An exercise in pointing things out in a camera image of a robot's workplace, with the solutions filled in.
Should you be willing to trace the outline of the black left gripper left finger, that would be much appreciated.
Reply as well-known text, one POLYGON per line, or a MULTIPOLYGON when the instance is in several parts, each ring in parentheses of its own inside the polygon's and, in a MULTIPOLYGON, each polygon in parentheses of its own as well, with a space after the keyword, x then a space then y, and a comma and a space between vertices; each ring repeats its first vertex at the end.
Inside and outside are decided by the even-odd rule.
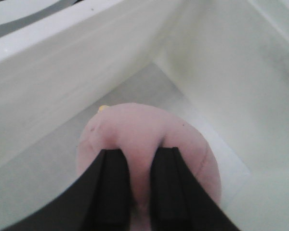
POLYGON ((61 195, 6 230, 126 231, 129 221, 129 170, 115 149, 102 150, 61 195))

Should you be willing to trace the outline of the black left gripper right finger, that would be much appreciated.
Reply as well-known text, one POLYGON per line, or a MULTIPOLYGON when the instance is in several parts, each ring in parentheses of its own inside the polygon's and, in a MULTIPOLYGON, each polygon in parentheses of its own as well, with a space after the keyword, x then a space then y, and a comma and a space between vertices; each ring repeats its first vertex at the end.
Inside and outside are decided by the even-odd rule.
POLYGON ((192 175, 178 148, 157 149, 150 181, 155 231, 238 230, 192 175))

